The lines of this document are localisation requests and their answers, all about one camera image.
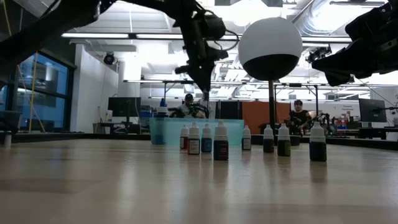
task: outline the man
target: man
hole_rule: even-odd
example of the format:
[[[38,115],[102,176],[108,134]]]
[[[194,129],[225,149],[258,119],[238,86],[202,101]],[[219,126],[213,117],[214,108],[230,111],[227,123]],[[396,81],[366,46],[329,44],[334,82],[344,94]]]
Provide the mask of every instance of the man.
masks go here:
[[[193,96],[192,94],[188,93],[185,95],[185,103],[178,106],[177,109],[180,109],[181,112],[185,115],[188,116],[189,115],[189,108],[188,106],[193,104]]]
[[[294,110],[290,112],[289,116],[290,121],[293,121],[295,117],[301,120],[298,126],[299,130],[308,127],[308,122],[311,120],[310,113],[307,110],[303,110],[303,102],[301,100],[294,101]]]
[[[172,117],[206,118],[206,106],[193,102],[192,94],[185,95],[185,103],[177,108]]]

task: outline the cap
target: cap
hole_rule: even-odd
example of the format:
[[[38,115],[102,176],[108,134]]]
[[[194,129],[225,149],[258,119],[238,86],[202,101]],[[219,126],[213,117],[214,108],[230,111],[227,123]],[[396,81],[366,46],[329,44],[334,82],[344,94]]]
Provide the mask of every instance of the cap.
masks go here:
[[[251,138],[250,129],[247,125],[243,129],[243,138]]]
[[[189,136],[199,138],[199,135],[199,127],[196,122],[193,122],[191,128],[189,128]]]
[[[185,95],[185,100],[189,100],[189,101],[193,100],[192,94],[191,93],[186,94]]]
[[[211,128],[209,127],[209,124],[205,124],[205,127],[202,130],[202,138],[211,138]]]
[[[218,126],[215,129],[215,136],[226,137],[228,132],[226,130],[226,126],[224,126],[223,120],[218,121]]]
[[[189,129],[187,128],[187,125],[184,124],[184,126],[181,129],[181,137],[188,137],[189,135]]]
[[[274,139],[274,131],[269,124],[267,124],[267,128],[264,130],[264,139]]]
[[[315,141],[315,142],[326,141],[325,130],[323,130],[318,121],[314,122],[313,127],[311,128],[310,141]]]
[[[282,123],[278,130],[278,140],[290,140],[289,129]]]

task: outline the black and white sphere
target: black and white sphere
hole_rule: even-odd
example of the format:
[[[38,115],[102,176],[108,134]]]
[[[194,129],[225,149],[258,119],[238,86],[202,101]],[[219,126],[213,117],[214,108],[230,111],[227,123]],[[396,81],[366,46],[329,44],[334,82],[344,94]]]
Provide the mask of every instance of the black and white sphere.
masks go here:
[[[303,42],[297,28],[280,17],[251,24],[239,42],[243,69],[258,80],[277,80],[288,75],[299,62]]]

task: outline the cable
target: cable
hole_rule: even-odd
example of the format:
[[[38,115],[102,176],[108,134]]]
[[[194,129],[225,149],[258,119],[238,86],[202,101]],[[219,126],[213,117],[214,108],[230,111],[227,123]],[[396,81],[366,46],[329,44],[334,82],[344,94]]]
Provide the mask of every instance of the cable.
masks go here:
[[[8,33],[9,33],[10,36],[12,36],[11,26],[10,26],[10,22],[9,22],[9,19],[8,19],[7,7],[6,7],[6,2],[5,2],[5,1],[3,2],[3,8],[4,8],[4,15],[5,15],[5,17],[6,17]],[[22,85],[23,85],[23,87],[24,87],[24,89],[25,89],[25,95],[27,96],[27,88],[26,88],[26,85],[25,85],[24,76],[22,75],[22,72],[21,72],[21,66],[19,66],[19,64],[18,64],[18,65],[17,65],[17,68],[18,68],[18,72],[19,72],[20,79],[21,79],[21,81],[22,81]],[[42,123],[42,121],[40,120],[39,116],[37,115],[37,112],[36,112],[35,108],[32,106],[32,105],[33,105],[33,102],[31,102],[31,100],[30,100],[29,98],[28,98],[28,101],[29,101],[30,106],[33,108],[33,112],[34,112],[34,114],[36,115],[36,118],[39,120],[39,124],[40,124],[40,126],[41,126],[41,128],[42,128],[42,131],[45,132],[43,123]]]
[[[214,43],[220,47],[220,50],[223,50],[223,46],[221,46],[221,44],[217,42],[217,40],[214,40]]]
[[[30,97],[30,101],[32,102],[30,104],[30,120],[29,120],[29,134],[32,132],[32,112],[33,112],[33,102],[35,98],[35,82],[36,82],[36,66],[37,66],[37,56],[38,53],[36,52],[36,57],[35,57],[35,65],[33,69],[33,81],[32,81],[32,95]]]
[[[238,46],[238,44],[239,44],[239,35],[238,35],[237,33],[233,32],[233,31],[231,31],[231,30],[228,30],[228,29],[226,30],[226,32],[229,32],[230,34],[233,34],[233,35],[235,35],[235,37],[236,37],[236,42],[235,42],[235,44],[232,45],[232,47],[230,47],[230,48],[228,48],[228,49],[225,49],[226,51],[229,51],[229,50],[234,49],[236,46]]]
[[[199,3],[197,3],[197,5],[198,5],[200,8],[203,9],[203,12],[205,12],[205,13],[206,13],[206,12],[209,12],[210,14],[212,14],[212,15],[214,15],[214,16],[217,16],[213,11],[208,10],[208,9],[204,9]],[[228,48],[228,49],[225,49],[226,51],[229,51],[229,50],[234,49],[234,48],[239,44],[239,35],[238,35],[237,33],[233,32],[233,31],[231,31],[231,30],[228,30],[228,29],[226,29],[226,32],[229,32],[230,34],[233,34],[233,35],[236,37],[236,42],[235,42],[235,44],[234,44],[232,47],[230,47],[230,48]]]
[[[44,11],[44,13],[42,14],[41,17],[46,16],[53,8],[54,6],[59,2],[60,0],[54,0],[53,3],[51,3],[51,5]]]
[[[362,82],[362,80],[359,79],[359,81],[361,83],[363,83],[366,87],[368,87],[371,91],[373,91],[377,96],[380,96],[383,100],[385,100],[387,103],[391,104],[391,106],[394,106],[390,101],[388,101],[387,99],[385,99],[384,97],[382,97],[378,92],[376,92],[375,90],[373,90],[370,86],[368,86],[365,82]]]

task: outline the black robotic arm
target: black robotic arm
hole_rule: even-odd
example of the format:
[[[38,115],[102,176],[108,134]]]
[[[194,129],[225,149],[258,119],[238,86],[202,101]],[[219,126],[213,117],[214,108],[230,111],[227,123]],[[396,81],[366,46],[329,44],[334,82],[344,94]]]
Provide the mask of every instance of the black robotic arm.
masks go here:
[[[207,40],[218,40],[225,35],[221,18],[209,14],[196,0],[125,0],[166,13],[181,28],[184,50],[189,61],[176,73],[188,73],[204,92],[210,90],[210,77],[215,61],[226,58],[224,50],[213,49]],[[9,68],[21,63],[52,39],[76,27],[98,20],[116,0],[61,0],[52,12],[44,15],[29,27],[0,43],[0,88],[8,79]]]

